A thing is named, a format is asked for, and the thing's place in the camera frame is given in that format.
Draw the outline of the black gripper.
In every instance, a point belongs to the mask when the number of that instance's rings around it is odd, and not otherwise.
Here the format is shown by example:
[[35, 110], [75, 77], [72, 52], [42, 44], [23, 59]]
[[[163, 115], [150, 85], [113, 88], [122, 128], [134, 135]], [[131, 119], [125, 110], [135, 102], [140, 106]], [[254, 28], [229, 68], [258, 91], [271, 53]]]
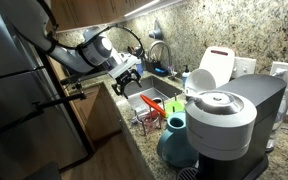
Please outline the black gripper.
[[142, 87], [142, 85], [140, 84], [140, 78], [141, 76], [135, 69], [126, 70], [116, 78], [117, 84], [112, 84], [111, 87], [113, 88], [116, 95], [123, 95], [126, 99], [128, 99], [128, 96], [124, 93], [124, 89], [121, 89], [119, 85], [121, 87], [125, 87], [131, 81], [135, 81], [139, 87]]

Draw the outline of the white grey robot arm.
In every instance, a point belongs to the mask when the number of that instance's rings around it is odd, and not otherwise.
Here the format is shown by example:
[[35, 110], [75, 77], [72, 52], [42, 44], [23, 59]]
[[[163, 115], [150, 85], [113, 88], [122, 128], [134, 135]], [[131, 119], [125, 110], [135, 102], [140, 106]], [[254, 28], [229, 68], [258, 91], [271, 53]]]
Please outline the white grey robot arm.
[[72, 47], [54, 38], [58, 24], [47, 0], [0, 0], [0, 13], [22, 38], [72, 71], [71, 81], [79, 80], [95, 67], [108, 64], [107, 72], [116, 81], [112, 88], [118, 96], [127, 97], [125, 87], [132, 81], [141, 86], [141, 75], [132, 68], [136, 60], [123, 60], [104, 35], [111, 26]]

